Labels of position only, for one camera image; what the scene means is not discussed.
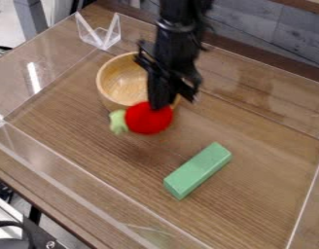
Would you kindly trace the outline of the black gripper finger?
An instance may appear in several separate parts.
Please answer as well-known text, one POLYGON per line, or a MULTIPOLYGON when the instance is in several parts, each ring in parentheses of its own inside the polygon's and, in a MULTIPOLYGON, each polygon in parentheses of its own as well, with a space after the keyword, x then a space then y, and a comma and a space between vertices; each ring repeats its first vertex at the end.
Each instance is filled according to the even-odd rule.
POLYGON ((177 93, 186 100, 194 102, 199 93, 199 80, 180 78, 177 80, 177 93))
POLYGON ((169 84, 169 77, 160 72, 151 70, 148 72, 148 101, 153 110, 161 109, 173 103, 176 93, 169 84))

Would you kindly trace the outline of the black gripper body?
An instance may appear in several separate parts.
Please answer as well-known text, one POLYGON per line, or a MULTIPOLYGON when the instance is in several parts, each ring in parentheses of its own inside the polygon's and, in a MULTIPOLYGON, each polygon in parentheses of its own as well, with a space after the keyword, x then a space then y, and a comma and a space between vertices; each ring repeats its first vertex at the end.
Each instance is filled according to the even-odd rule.
POLYGON ((155 42, 140 40, 139 52, 135 62, 147 73, 155 70, 169 77, 173 92, 177 93, 177 80, 180 78, 198 79, 199 86, 203 78, 195 66, 200 53, 200 37, 198 25, 173 23, 160 19, 155 42))

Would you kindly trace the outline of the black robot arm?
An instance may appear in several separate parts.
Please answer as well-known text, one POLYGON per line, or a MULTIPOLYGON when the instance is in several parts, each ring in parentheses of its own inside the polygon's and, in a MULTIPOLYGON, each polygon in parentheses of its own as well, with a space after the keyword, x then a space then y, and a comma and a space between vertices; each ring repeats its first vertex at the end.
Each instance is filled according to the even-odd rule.
POLYGON ((159 0, 155 42, 140 40, 135 62, 148 73, 147 94, 151 108, 171 105, 177 95, 195 101, 203 76, 196 59, 208 22, 206 13, 214 0, 159 0))

